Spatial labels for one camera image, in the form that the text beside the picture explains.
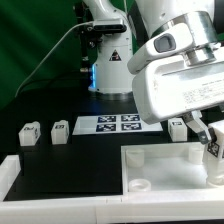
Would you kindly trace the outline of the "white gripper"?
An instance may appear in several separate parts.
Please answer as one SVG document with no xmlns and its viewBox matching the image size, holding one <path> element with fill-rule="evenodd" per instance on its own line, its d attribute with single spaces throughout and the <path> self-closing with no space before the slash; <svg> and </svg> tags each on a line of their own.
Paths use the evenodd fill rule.
<svg viewBox="0 0 224 224">
<path fill-rule="evenodd" d="M 224 102 L 222 59 L 193 67 L 180 56 L 157 60 L 135 76 L 132 87 L 143 121 L 154 124 L 184 114 L 185 124 L 202 144 L 212 141 L 200 110 Z"/>
</svg>

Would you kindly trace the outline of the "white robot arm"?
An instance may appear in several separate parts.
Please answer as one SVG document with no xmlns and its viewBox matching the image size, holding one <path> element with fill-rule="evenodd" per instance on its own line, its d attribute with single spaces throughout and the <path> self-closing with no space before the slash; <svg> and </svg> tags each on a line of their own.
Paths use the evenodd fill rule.
<svg viewBox="0 0 224 224">
<path fill-rule="evenodd" d="M 216 0 L 135 0 L 133 14 L 110 0 L 83 0 L 102 35 L 89 90 L 133 95 L 141 119 L 181 116 L 203 144 L 215 131 L 200 111 L 224 102 L 224 47 L 213 25 Z"/>
</svg>

